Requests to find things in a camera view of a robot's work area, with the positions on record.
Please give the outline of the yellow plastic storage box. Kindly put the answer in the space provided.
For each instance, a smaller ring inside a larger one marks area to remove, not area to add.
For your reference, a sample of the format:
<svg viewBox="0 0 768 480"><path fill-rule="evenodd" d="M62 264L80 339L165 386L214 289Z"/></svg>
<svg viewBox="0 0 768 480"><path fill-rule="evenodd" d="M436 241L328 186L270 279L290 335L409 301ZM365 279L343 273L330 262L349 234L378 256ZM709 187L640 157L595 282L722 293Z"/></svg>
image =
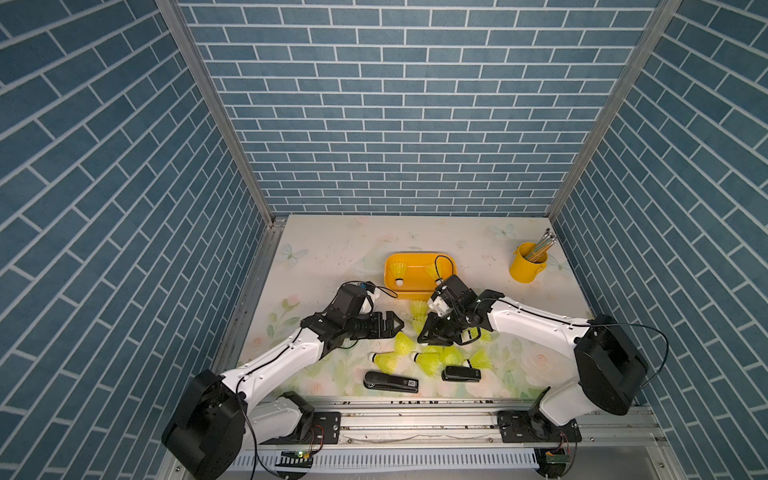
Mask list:
<svg viewBox="0 0 768 480"><path fill-rule="evenodd" d="M389 265L392 262L405 262L408 265L405 284L397 287L389 271ZM424 300L426 301L438 287L424 271L424 267L435 262L442 279L457 273L456 264L452 257L436 252L398 252L390 255L385 261L384 282L385 286L393 290L399 299L405 300Z"/></svg>

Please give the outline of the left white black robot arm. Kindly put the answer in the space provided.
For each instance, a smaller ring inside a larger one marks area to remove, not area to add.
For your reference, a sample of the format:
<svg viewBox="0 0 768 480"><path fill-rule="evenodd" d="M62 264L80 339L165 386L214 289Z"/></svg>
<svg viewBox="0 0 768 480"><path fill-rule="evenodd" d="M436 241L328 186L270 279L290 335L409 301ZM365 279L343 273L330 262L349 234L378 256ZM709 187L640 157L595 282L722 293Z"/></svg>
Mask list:
<svg viewBox="0 0 768 480"><path fill-rule="evenodd" d="M162 444L196 479L217 479L254 443L308 437L313 407L296 393L267 396L300 370L347 340L392 339L403 327L393 311L379 312L381 288L371 282L342 284L324 310L261 356L217 374L204 370L187 385L165 427Z"/></svg>

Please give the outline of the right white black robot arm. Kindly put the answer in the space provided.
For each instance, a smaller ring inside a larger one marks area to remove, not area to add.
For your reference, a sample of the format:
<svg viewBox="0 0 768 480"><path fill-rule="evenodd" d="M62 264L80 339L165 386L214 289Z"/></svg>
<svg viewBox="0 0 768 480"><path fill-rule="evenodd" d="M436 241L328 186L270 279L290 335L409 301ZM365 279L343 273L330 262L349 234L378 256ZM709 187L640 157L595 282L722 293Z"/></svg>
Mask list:
<svg viewBox="0 0 768 480"><path fill-rule="evenodd" d="M624 416L648 382L649 363L626 332L631 325L608 315L567 317L498 291L477 294L456 275L438 282L427 309L421 344L466 345L483 331L496 332L546 347L575 366L570 378L544 384L529 410L536 427L561 427L596 411Z"/></svg>

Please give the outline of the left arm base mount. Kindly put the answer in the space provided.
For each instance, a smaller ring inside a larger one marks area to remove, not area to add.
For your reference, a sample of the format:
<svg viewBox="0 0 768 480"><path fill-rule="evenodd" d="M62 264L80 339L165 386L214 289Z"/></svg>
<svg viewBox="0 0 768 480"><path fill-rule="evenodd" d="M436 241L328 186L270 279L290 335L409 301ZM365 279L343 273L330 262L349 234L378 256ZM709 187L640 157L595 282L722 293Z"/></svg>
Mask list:
<svg viewBox="0 0 768 480"><path fill-rule="evenodd" d="M338 411L320 411L301 419L290 434L264 442L265 445L309 444L336 445L339 442L342 415Z"/></svg>

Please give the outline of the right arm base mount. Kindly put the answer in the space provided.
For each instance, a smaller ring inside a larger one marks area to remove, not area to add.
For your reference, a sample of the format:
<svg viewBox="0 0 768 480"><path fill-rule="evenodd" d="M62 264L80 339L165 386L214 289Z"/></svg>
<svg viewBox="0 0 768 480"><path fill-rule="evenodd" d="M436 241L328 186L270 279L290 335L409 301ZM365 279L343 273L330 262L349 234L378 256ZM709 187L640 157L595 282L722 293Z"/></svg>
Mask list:
<svg viewBox="0 0 768 480"><path fill-rule="evenodd" d="M571 420L557 426L539 412L504 410L497 414L504 443L578 443L582 441L579 426Z"/></svg>

